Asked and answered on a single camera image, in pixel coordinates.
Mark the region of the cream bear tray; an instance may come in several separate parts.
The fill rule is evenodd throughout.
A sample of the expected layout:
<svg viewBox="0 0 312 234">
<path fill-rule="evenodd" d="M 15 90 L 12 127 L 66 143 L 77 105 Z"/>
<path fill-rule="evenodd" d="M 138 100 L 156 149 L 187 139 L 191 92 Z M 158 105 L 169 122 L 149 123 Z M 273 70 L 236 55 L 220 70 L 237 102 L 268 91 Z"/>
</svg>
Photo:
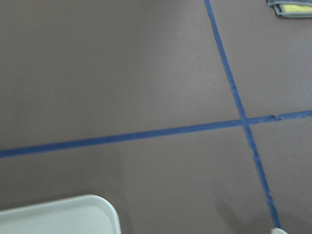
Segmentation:
<svg viewBox="0 0 312 234">
<path fill-rule="evenodd" d="M 2 234 L 119 234 L 115 208 L 97 195 L 23 206 L 0 213 Z"/>
</svg>

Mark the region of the white ceramic spoon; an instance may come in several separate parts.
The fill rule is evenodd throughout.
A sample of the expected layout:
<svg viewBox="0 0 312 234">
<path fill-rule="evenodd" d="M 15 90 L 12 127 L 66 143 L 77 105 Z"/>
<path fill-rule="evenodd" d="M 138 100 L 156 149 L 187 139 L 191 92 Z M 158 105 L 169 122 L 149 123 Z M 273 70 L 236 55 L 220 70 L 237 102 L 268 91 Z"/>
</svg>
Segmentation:
<svg viewBox="0 0 312 234">
<path fill-rule="evenodd" d="M 285 232 L 283 229 L 273 228 L 273 229 L 271 229 L 270 234 L 288 234 L 288 233 Z"/>
</svg>

